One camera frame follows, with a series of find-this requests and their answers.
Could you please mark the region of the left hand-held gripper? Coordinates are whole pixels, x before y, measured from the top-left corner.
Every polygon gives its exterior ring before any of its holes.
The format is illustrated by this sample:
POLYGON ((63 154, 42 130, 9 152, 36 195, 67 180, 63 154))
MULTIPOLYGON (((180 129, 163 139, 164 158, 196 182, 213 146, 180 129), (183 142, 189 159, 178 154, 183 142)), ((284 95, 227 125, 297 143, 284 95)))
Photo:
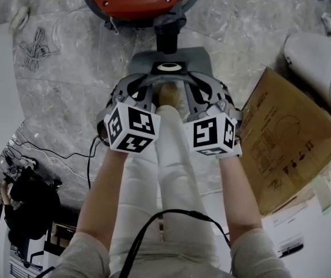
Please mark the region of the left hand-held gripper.
POLYGON ((119 95, 96 116, 98 135, 113 151, 142 153, 159 137, 160 116, 147 77, 136 73, 121 79, 119 95))

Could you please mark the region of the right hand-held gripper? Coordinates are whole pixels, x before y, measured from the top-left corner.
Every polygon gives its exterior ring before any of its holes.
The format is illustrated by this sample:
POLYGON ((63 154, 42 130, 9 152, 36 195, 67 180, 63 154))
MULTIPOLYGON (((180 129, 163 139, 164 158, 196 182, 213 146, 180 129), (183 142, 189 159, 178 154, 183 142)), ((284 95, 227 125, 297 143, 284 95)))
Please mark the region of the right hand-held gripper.
POLYGON ((241 139, 237 136, 242 112, 220 101, 225 98, 224 84, 201 72, 188 75, 193 83, 185 82, 184 88, 189 118, 195 118, 184 124, 190 150, 205 156, 242 156, 241 139))

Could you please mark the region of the person's right hand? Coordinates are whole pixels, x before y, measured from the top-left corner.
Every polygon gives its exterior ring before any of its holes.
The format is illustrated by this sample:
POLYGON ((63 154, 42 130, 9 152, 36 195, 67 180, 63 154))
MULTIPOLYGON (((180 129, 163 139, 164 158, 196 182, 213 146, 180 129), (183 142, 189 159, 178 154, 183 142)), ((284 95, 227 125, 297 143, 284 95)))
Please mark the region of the person's right hand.
POLYGON ((239 109, 235 106, 235 104, 234 104, 234 102, 233 102, 233 99, 232 99, 232 97, 231 97, 231 95, 230 95, 230 92, 229 92, 229 90, 228 89, 225 89, 224 90, 224 93, 225 93, 225 99, 228 101, 228 103, 229 103, 229 108, 230 109, 233 109, 233 110, 235 110, 235 111, 239 111, 239 109))

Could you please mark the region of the person's left hand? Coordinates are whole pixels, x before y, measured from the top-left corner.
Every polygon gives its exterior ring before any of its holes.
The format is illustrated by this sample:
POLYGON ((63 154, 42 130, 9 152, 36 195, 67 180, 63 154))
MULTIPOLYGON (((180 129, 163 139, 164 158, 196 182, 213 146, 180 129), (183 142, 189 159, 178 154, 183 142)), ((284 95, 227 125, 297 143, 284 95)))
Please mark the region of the person's left hand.
POLYGON ((108 102, 106 104, 106 108, 111 108, 111 107, 115 107, 116 106, 116 99, 117 96, 119 95, 119 89, 118 89, 118 84, 113 88, 112 92, 110 93, 110 96, 108 98, 108 102))

